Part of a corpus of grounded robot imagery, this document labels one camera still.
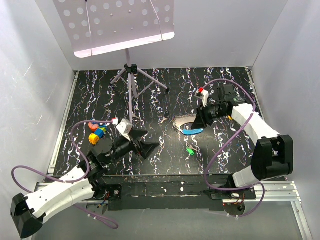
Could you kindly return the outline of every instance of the tripod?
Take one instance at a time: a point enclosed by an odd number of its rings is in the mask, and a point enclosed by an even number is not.
[[[129,49],[125,49],[125,56],[126,56],[126,65],[124,65],[124,68],[121,70],[121,72],[111,81],[110,85],[113,86],[114,83],[121,78],[122,74],[124,74],[125,72],[128,73],[128,83],[125,82],[125,84],[128,85],[129,88],[129,117],[130,117],[130,122],[133,122],[133,113],[132,113],[132,99],[133,96],[135,98],[138,98],[141,94],[143,94],[147,89],[149,89],[152,84],[156,83],[159,86],[163,87],[164,89],[166,89],[166,92],[168,93],[170,91],[170,88],[168,88],[166,85],[162,84],[161,82],[159,82],[158,80],[156,80],[155,78],[153,78],[152,76],[150,76],[149,74],[147,74],[146,72],[142,71],[140,68],[137,67],[136,64],[131,64],[131,59],[130,59],[130,53],[129,53]],[[137,93],[137,86],[136,86],[136,82],[135,82],[135,78],[132,76],[132,74],[137,74],[137,73],[141,73],[142,75],[146,76],[148,79],[150,79],[152,82],[146,86],[142,91],[139,92],[139,94]]]

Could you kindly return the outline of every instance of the music stand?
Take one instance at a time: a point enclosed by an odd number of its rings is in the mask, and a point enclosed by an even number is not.
[[[86,58],[125,50],[127,64],[111,81],[128,73],[129,116],[132,92],[138,98],[153,83],[169,88],[131,63],[129,48],[172,39],[174,0],[53,0],[72,44],[74,55]],[[137,93],[132,74],[141,73],[152,82]]]

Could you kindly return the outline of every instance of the black marble tabletop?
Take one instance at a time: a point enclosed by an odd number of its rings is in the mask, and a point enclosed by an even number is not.
[[[130,153],[117,162],[110,164],[110,175],[186,175],[203,174],[204,168],[223,146],[224,143],[240,128],[233,120],[224,117],[217,119],[211,127],[201,134],[185,136],[178,133],[172,124],[174,116],[196,113],[199,105],[194,95],[198,88],[213,79],[225,78],[240,84],[254,100],[253,88],[244,67],[219,68],[166,68],[148,69],[147,73],[170,88],[165,89],[153,84],[139,98],[133,101],[133,127],[146,129],[146,142],[160,142],[153,154],[146,160]],[[120,79],[115,87],[109,87],[111,79],[118,74],[117,70],[81,71],[76,83],[75,92],[70,106],[66,127],[60,146],[55,176],[62,176],[70,171],[80,155],[70,141],[72,126],[82,120],[111,120],[112,118],[129,119],[128,88]],[[141,74],[135,79],[138,89],[142,90],[150,80]],[[215,98],[217,86],[223,82],[214,83],[206,88]],[[236,92],[244,97],[237,87]],[[163,117],[169,111],[169,119]],[[91,131],[87,125],[82,125],[75,132],[75,141],[86,155],[89,150],[88,137]],[[108,127],[107,137],[115,139],[120,134],[113,126]],[[187,144],[199,147],[194,155],[187,152]],[[213,164],[211,173],[234,173],[249,165],[254,145],[248,135],[241,133],[222,152]]]

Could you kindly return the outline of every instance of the black clamp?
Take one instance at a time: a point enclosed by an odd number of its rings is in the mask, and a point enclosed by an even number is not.
[[[128,74],[137,74],[138,73],[138,67],[136,64],[132,64],[131,66],[128,66],[128,64],[124,65],[124,68]]]

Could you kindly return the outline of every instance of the blue handle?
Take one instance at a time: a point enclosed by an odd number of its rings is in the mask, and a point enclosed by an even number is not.
[[[203,130],[202,128],[200,128],[200,129],[194,129],[194,130],[183,129],[183,130],[182,130],[182,134],[190,136],[190,135],[200,134],[200,133],[202,133],[203,131],[204,131],[204,130]]]

